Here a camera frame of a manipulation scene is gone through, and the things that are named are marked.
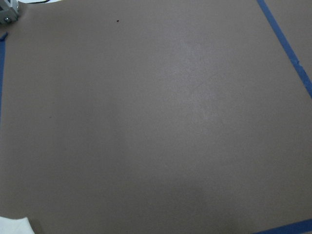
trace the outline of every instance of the blue tape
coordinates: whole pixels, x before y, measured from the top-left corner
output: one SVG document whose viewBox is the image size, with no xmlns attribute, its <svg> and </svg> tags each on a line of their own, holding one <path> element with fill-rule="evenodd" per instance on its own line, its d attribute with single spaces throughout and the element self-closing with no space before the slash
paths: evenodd
<svg viewBox="0 0 312 234">
<path fill-rule="evenodd" d="M 312 231 L 312 219 L 254 234 L 302 234 Z"/>
<path fill-rule="evenodd" d="M 274 16 L 272 15 L 270 9 L 268 8 L 267 4 L 264 0 L 257 0 L 259 6 L 261 7 L 264 15 L 266 16 L 268 22 L 270 23 L 272 29 L 274 30 L 277 38 L 279 39 L 280 43 L 282 44 L 288 58 L 292 62 L 293 67 L 297 71 L 300 79 L 302 80 L 304 86 L 306 87 L 308 93 L 312 98 L 312 82 L 308 77 L 307 73 L 305 72 L 304 68 L 301 66 L 296 54 L 294 53 L 291 45 L 288 43 L 285 35 L 283 34 L 282 30 L 278 26 Z"/>
<path fill-rule="evenodd" d="M 4 58 L 5 58 L 5 38 L 8 33 L 5 33 L 0 38 L 0 119 L 1 119 L 1 97 L 2 97 L 2 84 L 3 84 L 3 70 L 4 70 Z"/>
</svg>

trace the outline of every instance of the white paper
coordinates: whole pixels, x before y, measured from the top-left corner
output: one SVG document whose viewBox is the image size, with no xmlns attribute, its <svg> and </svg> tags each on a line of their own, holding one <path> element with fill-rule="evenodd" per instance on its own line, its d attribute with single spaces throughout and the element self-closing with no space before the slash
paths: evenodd
<svg viewBox="0 0 312 234">
<path fill-rule="evenodd" d="M 0 234 L 34 234 L 28 218 L 8 219 L 0 217 Z"/>
<path fill-rule="evenodd" d="M 34 2 L 43 2 L 44 0 L 19 0 L 19 1 L 23 3 L 34 3 Z M 52 3 L 56 1 L 61 1 L 61 0 L 49 0 L 48 2 L 43 2 L 43 3 Z"/>
</svg>

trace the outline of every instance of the metal bolt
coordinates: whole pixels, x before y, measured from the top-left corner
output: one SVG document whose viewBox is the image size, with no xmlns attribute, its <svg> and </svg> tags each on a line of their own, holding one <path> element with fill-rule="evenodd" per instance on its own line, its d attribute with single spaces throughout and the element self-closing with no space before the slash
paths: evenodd
<svg viewBox="0 0 312 234">
<path fill-rule="evenodd" d="M 11 22 L 12 22 L 12 20 L 11 20 L 10 18 L 8 18 L 8 17 L 5 17 L 5 18 L 4 18 L 4 21 L 5 21 L 6 23 L 11 23 Z"/>
</svg>

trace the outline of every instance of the corner of white sheet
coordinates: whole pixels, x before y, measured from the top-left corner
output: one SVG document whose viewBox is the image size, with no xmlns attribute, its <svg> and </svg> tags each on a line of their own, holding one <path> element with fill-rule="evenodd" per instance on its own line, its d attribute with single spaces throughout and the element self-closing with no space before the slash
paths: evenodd
<svg viewBox="0 0 312 234">
<path fill-rule="evenodd" d="M 35 234 L 28 218 L 9 219 L 0 217 L 0 234 Z"/>
</svg>

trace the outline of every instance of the gray surface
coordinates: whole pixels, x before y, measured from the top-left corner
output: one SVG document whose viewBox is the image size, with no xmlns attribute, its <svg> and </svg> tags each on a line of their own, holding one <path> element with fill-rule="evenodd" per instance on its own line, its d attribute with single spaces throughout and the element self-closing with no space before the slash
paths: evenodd
<svg viewBox="0 0 312 234">
<path fill-rule="evenodd" d="M 0 216 L 36 234 L 311 218 L 311 99 L 256 1 L 66 0 L 6 30 Z"/>
<path fill-rule="evenodd" d="M 267 0 L 267 4 L 308 76 L 312 77 L 312 1 Z"/>
</svg>

